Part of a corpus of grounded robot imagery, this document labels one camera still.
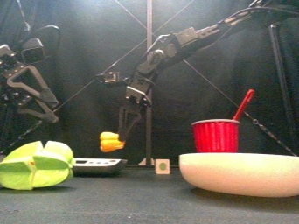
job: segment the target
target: black curtain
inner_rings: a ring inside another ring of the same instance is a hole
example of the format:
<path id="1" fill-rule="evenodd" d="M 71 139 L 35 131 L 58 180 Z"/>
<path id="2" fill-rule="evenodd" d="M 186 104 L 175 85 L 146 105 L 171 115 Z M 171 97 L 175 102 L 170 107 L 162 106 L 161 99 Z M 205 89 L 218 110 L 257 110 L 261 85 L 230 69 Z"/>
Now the black curtain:
<path id="1" fill-rule="evenodd" d="M 18 40 L 11 41 L 13 37 L 18 37 L 15 35 L 21 35 L 23 30 L 15 2 L 3 3 L 0 17 L 0 44 L 11 46 L 18 43 Z M 69 144 L 78 158 L 125 158 L 130 164 L 139 163 L 146 157 L 146 119 L 135 126 L 123 150 L 113 153 L 99 151 L 99 134 L 103 131 L 118 132 L 118 109 L 126 100 L 126 88 L 106 87 L 94 79 L 107 70 L 121 72 L 125 77 L 131 75 L 146 52 L 147 1 L 23 0 L 22 3 L 34 29 L 46 25 L 61 27 L 59 52 L 35 65 L 62 107 L 58 112 L 61 121 L 45 123 L 14 148 L 37 140 L 54 140 Z M 250 3 L 249 0 L 154 1 L 155 35 L 179 32 L 189 27 L 197 30 L 206 28 L 247 8 Z M 280 27 L 298 135 L 298 18 L 288 19 Z M 53 47 L 54 40 L 45 40 L 46 47 Z M 193 123 L 205 119 L 233 118 L 238 108 L 223 93 L 241 103 L 250 88 L 257 90 L 257 96 L 247 112 L 294 148 L 298 143 L 290 138 L 286 123 L 269 29 L 257 27 L 235 33 L 211 48 L 198 51 L 189 58 L 189 63 L 197 71 L 181 62 L 161 73 L 155 83 L 154 158 L 170 158 L 178 164 L 181 154 L 195 152 Z M 14 114 L 6 145 L 35 122 L 37 118 Z M 246 116 L 241 120 L 239 151 L 289 155 L 285 147 Z"/>

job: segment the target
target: black floor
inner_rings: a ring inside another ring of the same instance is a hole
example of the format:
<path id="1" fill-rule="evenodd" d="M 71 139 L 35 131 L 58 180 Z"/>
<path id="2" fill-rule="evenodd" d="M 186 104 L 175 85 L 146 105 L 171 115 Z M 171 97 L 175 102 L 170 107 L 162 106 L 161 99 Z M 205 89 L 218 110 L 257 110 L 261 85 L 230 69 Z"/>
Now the black floor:
<path id="1" fill-rule="evenodd" d="M 0 188 L 2 223 L 299 223 L 299 197 L 258 198 L 194 188 L 179 169 L 126 168 L 34 191 Z"/>

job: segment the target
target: small white block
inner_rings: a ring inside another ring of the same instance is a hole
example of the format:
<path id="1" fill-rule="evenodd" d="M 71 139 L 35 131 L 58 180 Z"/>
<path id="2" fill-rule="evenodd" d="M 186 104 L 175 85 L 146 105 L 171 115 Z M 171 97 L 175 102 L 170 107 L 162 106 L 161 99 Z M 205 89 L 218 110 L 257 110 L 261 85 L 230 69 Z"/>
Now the small white block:
<path id="1" fill-rule="evenodd" d="M 143 161 L 139 163 L 139 165 L 146 165 L 146 158 Z M 155 160 L 151 158 L 151 165 L 155 165 Z"/>
<path id="2" fill-rule="evenodd" d="M 171 161 L 170 159 L 157 159 L 155 164 L 155 173 L 157 174 L 170 174 L 171 173 Z"/>

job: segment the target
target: red straw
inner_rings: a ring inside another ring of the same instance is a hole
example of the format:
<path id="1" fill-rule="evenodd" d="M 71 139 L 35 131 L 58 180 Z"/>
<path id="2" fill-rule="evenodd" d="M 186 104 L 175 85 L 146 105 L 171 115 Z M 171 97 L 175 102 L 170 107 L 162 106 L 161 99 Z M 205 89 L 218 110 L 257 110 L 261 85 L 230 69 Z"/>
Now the red straw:
<path id="1" fill-rule="evenodd" d="M 237 121 L 239 120 L 239 117 L 241 117 L 242 113 L 245 112 L 246 107 L 247 107 L 247 105 L 249 105 L 249 103 L 250 103 L 254 95 L 255 95 L 255 90 L 254 89 L 250 89 L 247 91 L 246 98 L 245 98 L 245 100 L 243 100 L 243 102 L 242 102 L 242 104 L 241 104 L 241 106 L 238 108 L 238 113 L 235 114 L 233 120 L 237 120 Z"/>

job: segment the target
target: small white object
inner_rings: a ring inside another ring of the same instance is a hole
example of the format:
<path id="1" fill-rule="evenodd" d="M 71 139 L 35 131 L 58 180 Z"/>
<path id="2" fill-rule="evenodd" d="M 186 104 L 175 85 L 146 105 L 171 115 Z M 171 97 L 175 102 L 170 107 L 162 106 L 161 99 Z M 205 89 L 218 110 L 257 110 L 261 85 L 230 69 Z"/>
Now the small white object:
<path id="1" fill-rule="evenodd" d="M 155 164 L 155 173 L 157 174 L 170 174 L 171 173 L 171 161 L 170 159 L 157 159 Z"/>
<path id="2" fill-rule="evenodd" d="M 299 157 L 253 153 L 181 155 L 187 182 L 202 189 L 258 197 L 299 195 Z"/>
<path id="3" fill-rule="evenodd" d="M 139 163 L 139 165 L 146 165 L 146 158 L 143 161 Z M 155 160 L 151 158 L 151 165 L 155 165 Z"/>

